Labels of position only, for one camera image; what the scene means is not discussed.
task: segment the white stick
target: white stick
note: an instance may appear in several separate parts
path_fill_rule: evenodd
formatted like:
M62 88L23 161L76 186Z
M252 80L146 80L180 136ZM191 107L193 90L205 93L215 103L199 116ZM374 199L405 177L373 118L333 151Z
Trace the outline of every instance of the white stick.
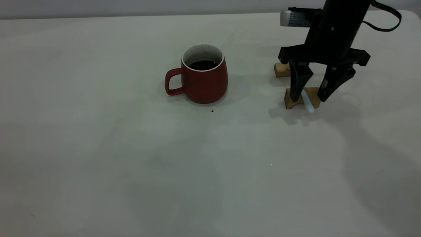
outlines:
M301 97L303 97L304 105L306 106L307 111L309 113L314 113L313 104L310 101L310 98L307 96L307 93L304 89L301 91Z

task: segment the table surface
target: table surface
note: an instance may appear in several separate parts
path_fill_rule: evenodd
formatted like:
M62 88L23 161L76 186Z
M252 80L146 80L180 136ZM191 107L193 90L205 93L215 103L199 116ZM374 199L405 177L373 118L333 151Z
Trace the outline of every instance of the table surface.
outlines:
M277 13L0 21L0 235L419 236L421 21L402 14L361 26L368 65L314 114L285 109L273 65L308 29ZM196 43L226 55L214 104L164 90Z

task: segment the mug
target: mug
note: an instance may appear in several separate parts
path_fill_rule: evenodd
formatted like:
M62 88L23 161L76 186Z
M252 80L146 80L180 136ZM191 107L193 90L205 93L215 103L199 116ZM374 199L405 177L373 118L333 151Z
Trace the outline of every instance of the mug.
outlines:
M193 69L192 64L210 61L217 65L211 69ZM171 77L181 74L181 87L169 89ZM165 91L168 95L185 93L192 101L208 104L221 99L228 87L228 72L225 56L210 44L197 44L188 48L181 57L181 68L168 71L165 76Z

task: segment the coffee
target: coffee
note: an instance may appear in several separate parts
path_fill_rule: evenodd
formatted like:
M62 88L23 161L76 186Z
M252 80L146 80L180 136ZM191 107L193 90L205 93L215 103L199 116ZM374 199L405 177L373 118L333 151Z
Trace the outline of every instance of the coffee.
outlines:
M203 60L203 61L198 61L198 62L194 62L192 64L189 65L189 68L194 69L194 70L198 70L198 71L207 71L210 70L212 68L216 68L216 66L218 66L219 63L214 62L214 61L209 61L209 60Z

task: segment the wooden block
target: wooden block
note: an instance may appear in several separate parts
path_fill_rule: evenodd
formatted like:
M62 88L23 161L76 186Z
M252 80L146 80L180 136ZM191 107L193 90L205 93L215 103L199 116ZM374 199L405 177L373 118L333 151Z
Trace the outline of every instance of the wooden block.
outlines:
M282 64L282 63L275 63L275 75L277 78L279 77L287 77L291 76L291 71L287 69L289 63Z
M319 88L317 87L309 87L309 88L304 88L304 90L307 93L307 96L309 97L310 101L312 102L312 105L315 109L317 109L320 106L320 99L317 96L317 93L319 91ZM301 105L304 104L303 101L303 97L300 96L300 99L298 99L297 102L294 103L294 101L292 101L291 96L289 95L291 91L291 88L288 88L285 91L285 107L287 108L287 110L292 109L295 105Z

